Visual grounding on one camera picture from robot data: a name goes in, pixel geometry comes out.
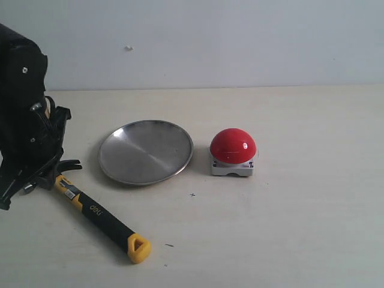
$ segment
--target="table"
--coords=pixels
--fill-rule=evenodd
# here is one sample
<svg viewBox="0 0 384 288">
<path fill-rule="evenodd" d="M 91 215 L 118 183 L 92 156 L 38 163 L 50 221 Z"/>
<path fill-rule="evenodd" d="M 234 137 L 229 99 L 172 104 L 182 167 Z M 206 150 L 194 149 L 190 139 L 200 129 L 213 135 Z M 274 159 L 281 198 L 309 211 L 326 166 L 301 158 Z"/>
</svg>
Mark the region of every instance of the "table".
<svg viewBox="0 0 384 288">
<path fill-rule="evenodd" d="M 18 193 L 0 211 L 1 287 L 383 287 L 384 85 L 47 94 L 72 111 L 63 159 L 84 169 L 65 175 L 152 254 L 132 265 L 63 195 Z M 130 188 L 97 152 L 141 119 L 186 129 L 194 156 Z M 254 177 L 209 174 L 208 146 L 228 127 L 254 137 Z"/>
</svg>

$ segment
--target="wall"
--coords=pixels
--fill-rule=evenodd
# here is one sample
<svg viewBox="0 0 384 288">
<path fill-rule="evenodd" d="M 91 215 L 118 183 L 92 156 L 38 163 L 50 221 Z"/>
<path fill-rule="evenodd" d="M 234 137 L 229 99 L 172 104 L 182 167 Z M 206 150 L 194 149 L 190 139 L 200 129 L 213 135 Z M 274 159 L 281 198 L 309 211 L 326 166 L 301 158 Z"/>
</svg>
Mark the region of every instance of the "wall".
<svg viewBox="0 0 384 288">
<path fill-rule="evenodd" d="M 384 82 L 383 11 L 382 0 L 0 0 L 0 22 L 48 54 L 49 89 Z"/>
</svg>

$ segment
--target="red button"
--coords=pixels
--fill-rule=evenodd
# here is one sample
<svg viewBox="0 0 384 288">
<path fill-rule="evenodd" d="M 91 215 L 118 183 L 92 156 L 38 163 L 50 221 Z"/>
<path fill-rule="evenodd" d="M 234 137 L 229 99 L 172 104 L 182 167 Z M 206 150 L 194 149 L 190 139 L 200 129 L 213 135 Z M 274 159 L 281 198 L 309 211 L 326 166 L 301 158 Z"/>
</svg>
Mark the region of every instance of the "red button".
<svg viewBox="0 0 384 288">
<path fill-rule="evenodd" d="M 240 164 L 251 160 L 255 156 L 257 148 L 247 132 L 229 128 L 214 137 L 210 150 L 213 157 L 220 162 Z"/>
</svg>

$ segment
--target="hammer handle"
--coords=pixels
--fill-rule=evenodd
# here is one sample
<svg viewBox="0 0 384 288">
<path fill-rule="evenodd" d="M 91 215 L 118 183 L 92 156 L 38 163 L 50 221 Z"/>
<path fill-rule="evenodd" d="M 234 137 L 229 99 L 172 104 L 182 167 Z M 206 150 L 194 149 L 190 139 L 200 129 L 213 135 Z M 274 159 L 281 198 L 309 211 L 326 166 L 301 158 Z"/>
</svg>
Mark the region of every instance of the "hammer handle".
<svg viewBox="0 0 384 288">
<path fill-rule="evenodd" d="M 76 188 L 66 177 L 59 175 L 55 187 L 94 225 L 103 231 L 131 259 L 144 261 L 151 252 L 151 243 L 133 232 L 87 194 Z"/>
</svg>

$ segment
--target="metal plate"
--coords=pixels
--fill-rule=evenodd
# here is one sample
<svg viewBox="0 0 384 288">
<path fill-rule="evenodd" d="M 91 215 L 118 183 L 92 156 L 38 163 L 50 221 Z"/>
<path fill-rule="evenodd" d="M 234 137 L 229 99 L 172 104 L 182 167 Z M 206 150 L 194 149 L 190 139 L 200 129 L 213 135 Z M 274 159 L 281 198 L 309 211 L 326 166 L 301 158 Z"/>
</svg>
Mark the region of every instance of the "metal plate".
<svg viewBox="0 0 384 288">
<path fill-rule="evenodd" d="M 127 124 L 101 145 L 98 160 L 112 179 L 130 185 L 157 183 L 182 171 L 193 142 L 181 127 L 160 120 Z"/>
</svg>

